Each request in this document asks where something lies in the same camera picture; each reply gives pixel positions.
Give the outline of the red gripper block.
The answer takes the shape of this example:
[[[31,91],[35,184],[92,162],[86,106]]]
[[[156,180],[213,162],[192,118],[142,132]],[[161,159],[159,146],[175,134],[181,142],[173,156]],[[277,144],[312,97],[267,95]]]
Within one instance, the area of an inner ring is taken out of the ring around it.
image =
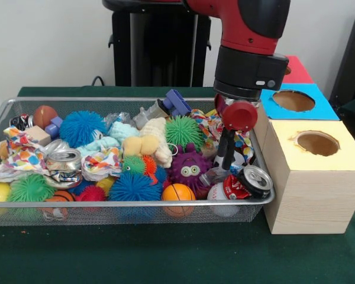
[[[234,136],[235,131],[250,131],[257,122],[257,109],[248,101],[230,99],[216,94],[215,109],[222,119],[227,130],[223,130],[217,151],[217,163],[224,170],[229,170],[234,157]]]

